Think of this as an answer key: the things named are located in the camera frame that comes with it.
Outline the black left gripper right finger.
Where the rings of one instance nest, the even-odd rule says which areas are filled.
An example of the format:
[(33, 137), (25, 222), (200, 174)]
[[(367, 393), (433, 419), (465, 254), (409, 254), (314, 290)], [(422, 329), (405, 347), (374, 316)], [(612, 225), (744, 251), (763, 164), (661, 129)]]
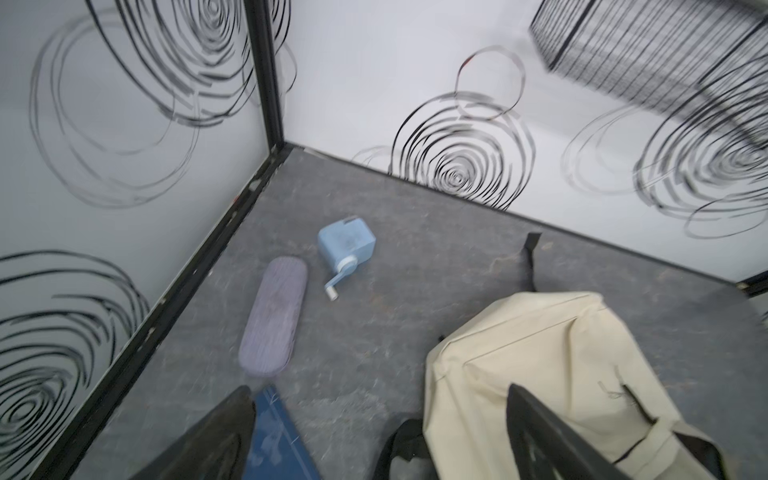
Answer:
[(506, 425), (522, 479), (625, 479), (627, 476), (526, 388), (508, 390)]

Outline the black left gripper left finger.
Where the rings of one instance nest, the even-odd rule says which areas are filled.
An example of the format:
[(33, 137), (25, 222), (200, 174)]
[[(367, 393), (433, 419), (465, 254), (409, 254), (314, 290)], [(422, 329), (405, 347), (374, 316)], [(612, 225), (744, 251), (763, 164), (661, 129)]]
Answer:
[(133, 477), (240, 479), (256, 416), (250, 388), (240, 386)]

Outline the dark blue book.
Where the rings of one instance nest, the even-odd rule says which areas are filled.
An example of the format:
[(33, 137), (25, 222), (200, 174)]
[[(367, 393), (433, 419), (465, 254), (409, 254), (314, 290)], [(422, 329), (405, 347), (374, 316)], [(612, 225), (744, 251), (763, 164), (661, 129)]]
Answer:
[(243, 479), (320, 480), (276, 387), (264, 387), (254, 403), (257, 417)]

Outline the cream canvas backpack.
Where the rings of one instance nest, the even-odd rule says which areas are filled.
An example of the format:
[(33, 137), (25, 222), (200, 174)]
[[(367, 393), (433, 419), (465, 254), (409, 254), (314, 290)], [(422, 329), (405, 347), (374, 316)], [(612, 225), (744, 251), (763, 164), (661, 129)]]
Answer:
[(387, 439), (373, 475), (395, 459), (429, 461), (441, 479), (522, 479), (506, 425), (520, 385), (625, 479), (725, 479), (717, 445), (687, 424), (625, 323), (593, 292), (500, 299), (427, 355), (420, 419)]

